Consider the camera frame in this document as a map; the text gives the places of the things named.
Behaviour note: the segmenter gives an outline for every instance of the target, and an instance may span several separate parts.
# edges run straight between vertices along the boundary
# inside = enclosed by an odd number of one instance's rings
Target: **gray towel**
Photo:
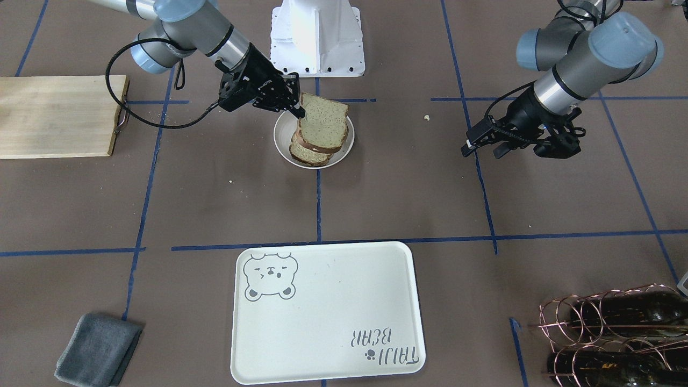
[[[57,361],[55,377],[78,387],[117,386],[141,330],[140,326],[104,315],[81,316]]]

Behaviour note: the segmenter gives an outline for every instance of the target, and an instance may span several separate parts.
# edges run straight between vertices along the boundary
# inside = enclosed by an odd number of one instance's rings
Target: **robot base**
[[[285,0],[272,11],[270,61],[300,77],[365,72],[361,11],[349,1]]]

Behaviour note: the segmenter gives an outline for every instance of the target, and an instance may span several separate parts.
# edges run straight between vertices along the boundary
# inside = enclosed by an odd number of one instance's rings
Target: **cartoon bear face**
[[[294,297],[294,275],[299,263],[289,253],[286,257],[279,254],[263,254],[261,258],[251,259],[244,264],[244,275],[248,282],[246,299],[257,301],[262,295],[279,294],[285,300]]]

